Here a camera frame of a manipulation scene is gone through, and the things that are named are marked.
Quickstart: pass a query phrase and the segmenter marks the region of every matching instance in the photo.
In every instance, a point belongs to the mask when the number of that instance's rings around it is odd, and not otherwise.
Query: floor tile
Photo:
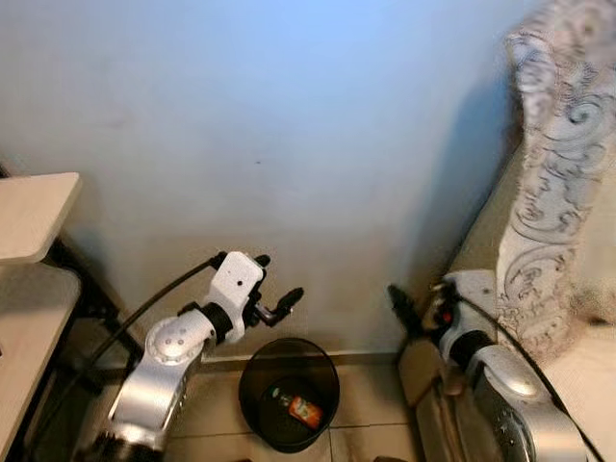
[[[337,371],[340,405],[332,427],[409,422],[409,410],[394,365],[340,366]]]
[[[329,431],[333,462],[373,462],[379,455],[406,462],[421,460],[413,432],[406,424],[332,428]]]
[[[250,431],[238,398],[241,372],[207,372],[189,381],[187,400],[172,436],[209,436]]]
[[[165,462],[331,462],[327,431],[309,448],[296,454],[283,454],[270,448],[252,433],[190,438],[173,438],[167,446]]]

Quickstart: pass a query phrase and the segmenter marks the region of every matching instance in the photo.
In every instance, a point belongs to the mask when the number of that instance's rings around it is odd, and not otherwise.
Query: wooden desk
[[[78,173],[0,180],[0,265],[42,260],[81,189]]]
[[[0,267],[0,460],[79,293],[79,279],[65,269],[42,263]]]

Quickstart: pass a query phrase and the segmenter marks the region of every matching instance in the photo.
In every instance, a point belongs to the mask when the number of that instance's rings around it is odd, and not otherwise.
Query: black trash can
[[[319,427],[312,429],[292,417],[272,398],[272,390],[301,397],[322,410]],[[256,434],[280,452],[300,452],[329,426],[338,409],[340,382],[327,354],[312,342],[280,339],[257,351],[240,380],[240,405]]]

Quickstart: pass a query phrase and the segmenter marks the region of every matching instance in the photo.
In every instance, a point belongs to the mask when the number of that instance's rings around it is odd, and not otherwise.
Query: bottle
[[[320,407],[312,402],[308,402],[302,397],[292,397],[282,393],[278,387],[271,389],[271,397],[276,399],[280,405],[286,407],[289,415],[298,419],[308,428],[317,430],[321,424],[323,411]]]

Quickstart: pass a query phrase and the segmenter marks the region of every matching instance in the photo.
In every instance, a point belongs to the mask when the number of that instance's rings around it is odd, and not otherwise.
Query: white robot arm
[[[507,462],[585,462],[580,432],[556,405],[548,382],[497,342],[494,274],[479,269],[454,272],[434,289],[422,320],[404,292],[395,286],[389,292],[409,335],[429,337],[444,362],[456,363],[466,375],[489,428],[475,434],[477,443],[494,439],[500,460]]]
[[[141,361],[122,385],[105,428],[82,460],[162,460],[188,377],[202,355],[223,341],[239,341],[245,329],[259,321],[276,325],[303,296],[302,289],[289,292],[274,311],[259,304],[258,289],[269,261],[267,256],[252,260],[230,252],[202,305],[193,302],[177,317],[150,329]]]

